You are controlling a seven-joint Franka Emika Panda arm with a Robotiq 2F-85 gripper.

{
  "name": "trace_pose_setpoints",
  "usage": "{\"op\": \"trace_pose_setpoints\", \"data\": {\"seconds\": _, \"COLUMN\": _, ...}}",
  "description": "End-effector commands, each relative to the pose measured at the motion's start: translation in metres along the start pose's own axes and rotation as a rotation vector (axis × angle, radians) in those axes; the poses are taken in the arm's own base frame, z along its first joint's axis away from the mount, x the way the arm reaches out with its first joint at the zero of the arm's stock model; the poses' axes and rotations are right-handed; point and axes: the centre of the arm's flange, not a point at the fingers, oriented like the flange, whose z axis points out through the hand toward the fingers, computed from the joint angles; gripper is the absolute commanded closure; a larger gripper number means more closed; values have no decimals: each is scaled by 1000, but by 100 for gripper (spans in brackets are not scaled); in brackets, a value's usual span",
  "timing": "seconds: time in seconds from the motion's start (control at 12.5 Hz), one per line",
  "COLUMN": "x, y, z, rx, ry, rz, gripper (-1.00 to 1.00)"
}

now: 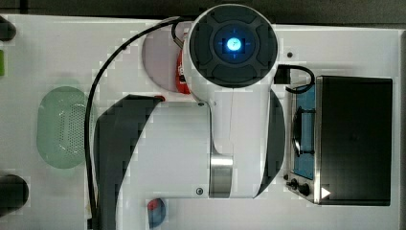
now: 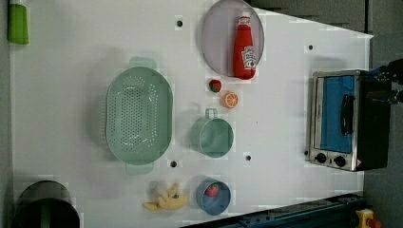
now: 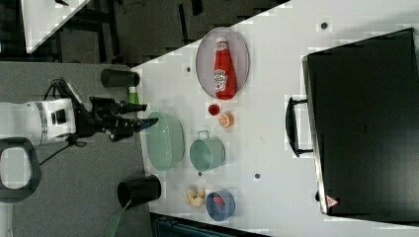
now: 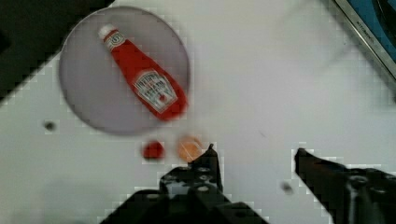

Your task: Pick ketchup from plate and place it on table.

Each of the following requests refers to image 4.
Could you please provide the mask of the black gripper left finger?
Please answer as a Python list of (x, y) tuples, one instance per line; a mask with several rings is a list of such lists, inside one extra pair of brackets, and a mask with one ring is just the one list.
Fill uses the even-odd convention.
[(100, 224), (268, 224), (245, 203), (223, 194), (218, 153), (209, 147), (186, 166), (161, 177), (157, 189), (143, 189)]

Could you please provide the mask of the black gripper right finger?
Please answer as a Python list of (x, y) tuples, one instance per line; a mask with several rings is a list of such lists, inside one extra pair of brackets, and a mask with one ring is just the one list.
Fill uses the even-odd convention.
[(334, 224), (396, 224), (395, 176), (375, 168), (347, 168), (300, 148), (295, 173)]

